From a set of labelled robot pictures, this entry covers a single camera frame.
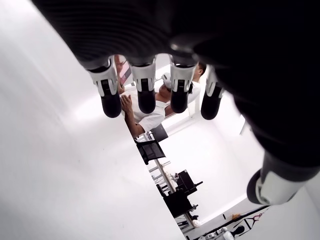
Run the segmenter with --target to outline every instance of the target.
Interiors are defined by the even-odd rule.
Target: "man's hand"
[[[131,95],[127,97],[126,95],[121,96],[121,108],[125,113],[132,112],[132,100]]]

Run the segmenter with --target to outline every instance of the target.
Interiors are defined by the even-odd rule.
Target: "man's arm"
[[[140,124],[136,124],[135,122],[134,111],[132,110],[131,95],[129,95],[129,97],[126,95],[123,95],[121,96],[120,100],[121,100],[121,108],[125,112],[124,120],[132,137],[135,138],[143,134],[145,130]]]
[[[138,137],[145,132],[140,124],[135,123],[133,111],[125,112],[124,120],[133,138]]]

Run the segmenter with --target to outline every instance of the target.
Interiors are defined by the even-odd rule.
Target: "metal stand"
[[[154,137],[149,132],[144,133],[142,136],[140,136],[137,139],[138,142],[151,141],[151,140],[154,140]],[[156,180],[156,179],[159,179],[160,177],[163,177],[164,183],[167,185],[167,187],[169,188],[171,193],[174,193],[176,191],[176,188],[174,186],[172,186],[170,180],[168,179],[168,177],[164,171],[164,166],[170,164],[171,162],[168,161],[168,162],[165,162],[164,164],[161,164],[158,159],[154,159],[154,162],[156,164],[156,167],[153,167],[152,169],[150,169],[149,173],[152,173],[155,170],[159,170],[160,175],[154,177],[153,180]],[[192,219],[190,217],[190,213],[185,213],[181,216],[183,216],[188,223],[188,225],[184,225],[184,226],[180,227],[180,230],[182,231],[182,233],[185,234],[185,233],[191,231],[192,229],[194,229],[195,226],[194,226]]]

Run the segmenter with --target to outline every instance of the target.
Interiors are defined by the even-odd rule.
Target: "white wall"
[[[122,116],[28,0],[0,1],[0,239],[183,240]]]

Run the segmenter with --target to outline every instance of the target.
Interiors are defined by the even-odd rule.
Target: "black chair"
[[[161,142],[162,140],[165,140],[168,138],[168,134],[167,134],[164,126],[162,126],[162,124],[151,129],[150,132],[152,133],[153,138],[155,140],[157,140],[158,142]]]
[[[134,141],[146,165],[148,165],[151,160],[166,157],[157,140],[143,142]]]

